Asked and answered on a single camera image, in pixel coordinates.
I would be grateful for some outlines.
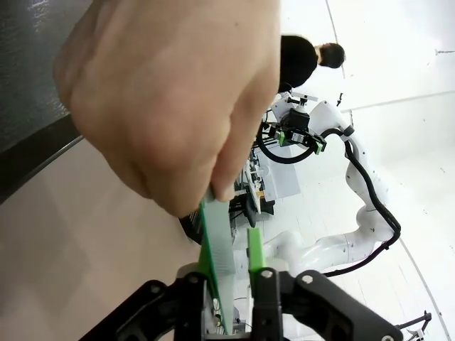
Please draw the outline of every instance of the metal screw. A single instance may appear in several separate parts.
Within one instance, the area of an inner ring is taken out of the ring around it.
[[[159,293],[160,288],[158,286],[151,286],[150,291],[152,293]]]
[[[301,278],[301,280],[306,284],[310,284],[313,281],[313,277],[311,277],[310,275],[305,275]]]
[[[273,276],[273,273],[270,270],[264,270],[261,272],[261,276],[265,278],[270,278]]]

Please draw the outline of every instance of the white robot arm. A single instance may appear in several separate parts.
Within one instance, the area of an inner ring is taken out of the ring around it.
[[[284,93],[282,98],[273,104],[272,111],[277,118],[277,124],[273,128],[274,137],[279,139],[281,134],[283,139],[287,136],[289,143],[298,144],[297,141],[308,142],[308,139],[312,139],[311,135],[326,137],[327,134],[338,134],[345,142],[346,157],[351,161],[346,171],[346,182],[365,205],[358,211],[358,228],[354,232],[323,237],[314,245],[306,247],[299,234],[285,231],[267,242],[264,251],[270,261],[284,261],[292,276],[309,269],[322,272],[332,266],[360,262],[347,270],[327,274],[334,276],[352,271],[375,258],[398,239],[400,226],[385,208],[387,185],[381,181],[378,172],[370,164],[368,153],[358,135],[353,127],[345,122],[337,107],[328,102],[320,102],[309,115],[308,136],[301,130],[286,126],[291,111],[308,116],[304,113],[304,104],[309,99],[311,98],[301,94]]]

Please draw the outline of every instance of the hand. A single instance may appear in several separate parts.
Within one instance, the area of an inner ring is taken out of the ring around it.
[[[277,92],[279,0],[94,0],[54,65],[80,133],[172,215],[230,200]]]

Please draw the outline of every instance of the dark gray surface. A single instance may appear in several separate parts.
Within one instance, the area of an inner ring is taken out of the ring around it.
[[[67,114],[52,64],[90,3],[0,0],[0,153]]]

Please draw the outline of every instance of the dark hair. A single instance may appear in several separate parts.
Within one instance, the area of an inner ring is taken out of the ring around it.
[[[319,47],[321,52],[320,66],[338,69],[346,59],[344,49],[336,43],[327,43]]]

